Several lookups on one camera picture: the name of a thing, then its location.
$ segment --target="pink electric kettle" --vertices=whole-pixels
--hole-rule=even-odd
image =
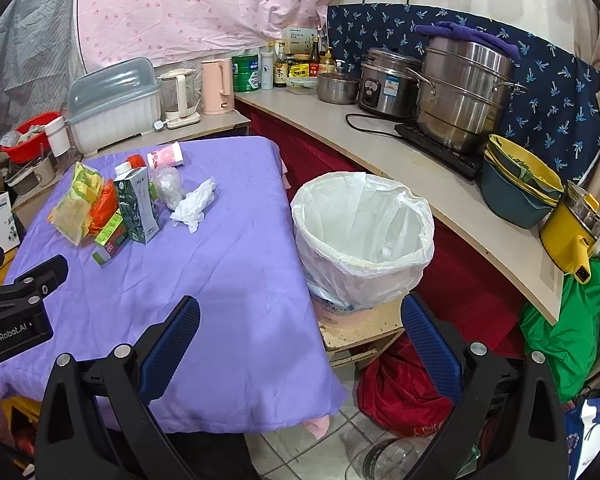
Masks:
[[[203,61],[202,113],[219,115],[235,108],[234,84],[230,59]]]

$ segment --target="yellow snack package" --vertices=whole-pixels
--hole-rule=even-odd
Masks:
[[[293,65],[289,68],[289,77],[309,77],[309,64]]]
[[[102,192],[102,175],[76,162],[71,186],[49,215],[50,222],[73,245],[79,245],[89,232],[89,209]]]

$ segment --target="trash can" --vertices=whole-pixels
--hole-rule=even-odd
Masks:
[[[407,294],[433,257],[429,203],[395,180],[327,173],[298,190],[291,214],[309,290],[339,316]]]

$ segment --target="electric kettle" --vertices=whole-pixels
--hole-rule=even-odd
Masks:
[[[196,91],[193,87],[193,70],[177,68],[169,70],[161,76],[162,110],[166,118],[167,128],[179,128],[200,121],[196,111]]]
[[[212,59],[201,63],[202,113],[219,115],[235,108],[233,72],[230,59]]]
[[[558,207],[540,228],[540,240],[562,272],[580,283],[591,277],[589,257],[600,240],[598,201],[591,193],[569,181]]]

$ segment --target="silver screw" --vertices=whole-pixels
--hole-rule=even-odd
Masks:
[[[482,343],[471,343],[469,348],[471,349],[471,352],[476,355],[485,355],[487,353],[487,347]]]
[[[125,358],[129,354],[131,354],[131,346],[129,345],[116,346],[116,349],[113,351],[113,355],[119,359]]]
[[[70,360],[71,357],[69,354],[60,354],[58,359],[56,359],[56,364],[58,364],[58,366],[67,366]]]
[[[535,352],[531,352],[531,358],[539,365],[544,363],[545,359],[544,354],[542,352],[539,352],[538,350],[536,350]]]

